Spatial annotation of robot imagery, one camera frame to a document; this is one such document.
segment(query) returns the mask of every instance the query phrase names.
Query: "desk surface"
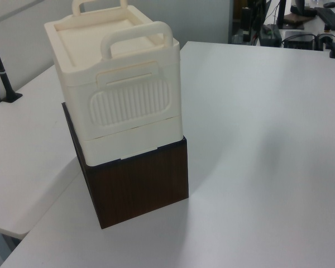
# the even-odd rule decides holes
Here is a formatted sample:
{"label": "desk surface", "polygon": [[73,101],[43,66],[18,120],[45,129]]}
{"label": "desk surface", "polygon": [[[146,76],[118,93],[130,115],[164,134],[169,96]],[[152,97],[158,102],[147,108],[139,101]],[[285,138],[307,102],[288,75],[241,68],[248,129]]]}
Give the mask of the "desk surface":
{"label": "desk surface", "polygon": [[79,174],[2,268],[335,267],[335,60],[189,42],[181,90],[189,199],[101,230]]}
{"label": "desk surface", "polygon": [[0,232],[23,238],[79,172],[54,67],[0,103]]}

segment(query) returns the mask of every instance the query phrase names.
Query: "mouse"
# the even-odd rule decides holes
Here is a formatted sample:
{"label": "mouse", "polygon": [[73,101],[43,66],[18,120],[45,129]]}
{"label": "mouse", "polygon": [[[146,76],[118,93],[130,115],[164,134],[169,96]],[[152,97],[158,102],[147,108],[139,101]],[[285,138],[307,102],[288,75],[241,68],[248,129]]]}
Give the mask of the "mouse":
{"label": "mouse", "polygon": [[333,7],[335,7],[335,2],[325,3],[323,5],[323,7],[325,7],[325,8],[333,8]]}

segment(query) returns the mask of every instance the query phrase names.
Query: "black electronic device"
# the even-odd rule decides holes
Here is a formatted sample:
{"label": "black electronic device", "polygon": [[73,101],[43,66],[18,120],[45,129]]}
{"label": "black electronic device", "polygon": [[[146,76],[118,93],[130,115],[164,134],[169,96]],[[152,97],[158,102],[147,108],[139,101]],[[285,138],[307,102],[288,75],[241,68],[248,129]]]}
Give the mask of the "black electronic device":
{"label": "black electronic device", "polygon": [[281,35],[277,25],[263,25],[259,32],[259,43],[261,46],[280,47]]}
{"label": "black electronic device", "polygon": [[300,9],[294,5],[290,7],[290,12],[303,17],[315,17],[318,14],[318,11],[316,11],[315,8],[304,7],[301,12]]}
{"label": "black electronic device", "polygon": [[286,31],[284,48],[313,50],[314,36],[311,32]]}
{"label": "black electronic device", "polygon": [[[298,12],[300,13],[304,13],[305,10],[305,0],[300,0],[300,1],[295,1],[295,6],[296,9],[298,10]],[[277,25],[279,29],[299,29],[299,30],[303,30],[304,26],[303,23],[299,23],[299,24],[288,24],[285,23],[284,21],[284,13],[285,13],[285,6],[286,6],[286,0],[280,0],[279,1],[279,10],[278,10],[278,17],[277,17]]]}
{"label": "black electronic device", "polygon": [[329,3],[325,3],[323,5],[324,8],[334,8],[335,7],[335,2],[329,2]]}
{"label": "black electronic device", "polygon": [[335,31],[335,13],[329,8],[316,7],[318,16]]}

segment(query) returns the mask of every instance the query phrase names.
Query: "dark wooden box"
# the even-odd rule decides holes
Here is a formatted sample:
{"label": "dark wooden box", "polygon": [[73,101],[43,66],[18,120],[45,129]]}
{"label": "dark wooden box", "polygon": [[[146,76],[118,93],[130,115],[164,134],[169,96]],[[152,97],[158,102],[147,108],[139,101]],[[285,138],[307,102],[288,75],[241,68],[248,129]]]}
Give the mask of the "dark wooden box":
{"label": "dark wooden box", "polygon": [[189,197],[185,137],[155,151],[88,166],[66,104],[62,106],[102,229]]}

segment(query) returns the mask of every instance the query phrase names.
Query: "white table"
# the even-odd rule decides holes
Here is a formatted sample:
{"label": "white table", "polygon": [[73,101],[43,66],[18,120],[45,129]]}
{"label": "white table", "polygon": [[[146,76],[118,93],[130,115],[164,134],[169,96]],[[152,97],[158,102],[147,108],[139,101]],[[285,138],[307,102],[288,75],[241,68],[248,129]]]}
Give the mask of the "white table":
{"label": "white table", "polygon": [[2,268],[335,267],[335,60],[189,42],[181,79],[190,198],[101,230],[79,174]]}
{"label": "white table", "polygon": [[80,170],[51,67],[0,103],[0,233],[24,238]]}

